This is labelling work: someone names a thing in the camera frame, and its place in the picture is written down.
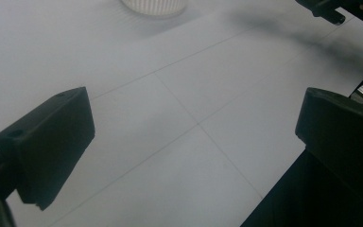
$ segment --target white table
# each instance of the white table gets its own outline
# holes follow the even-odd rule
[[[239,226],[303,151],[307,87],[363,79],[363,22],[292,0],[190,0],[178,17],[118,0],[0,1],[0,131],[86,86],[96,126],[54,203],[18,226]]]

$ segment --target white cup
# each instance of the white cup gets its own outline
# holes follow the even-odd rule
[[[187,0],[122,0],[130,9],[154,16],[175,14],[187,5]]]

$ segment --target screw hole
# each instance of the screw hole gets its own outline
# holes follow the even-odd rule
[[[11,133],[8,134],[9,137],[19,137],[20,135],[22,135],[24,132],[22,130],[17,130],[17,131],[12,131]]]

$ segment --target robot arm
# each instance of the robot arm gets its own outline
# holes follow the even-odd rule
[[[363,0],[296,0],[296,2],[311,10],[315,17],[322,17],[337,26],[346,20],[345,16],[336,11],[337,8],[350,6],[354,3],[363,4]]]

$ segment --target black object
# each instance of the black object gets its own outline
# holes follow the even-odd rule
[[[346,17],[337,12],[340,7],[355,3],[363,4],[363,0],[296,0],[300,5],[312,11],[315,17],[322,17],[334,25],[341,25]]]
[[[11,220],[5,199],[14,189],[24,203],[48,207],[94,136],[85,88],[52,96],[1,131],[0,218],[6,211],[3,219]]]
[[[242,226],[363,227],[363,105],[308,88],[296,134],[306,150]]]

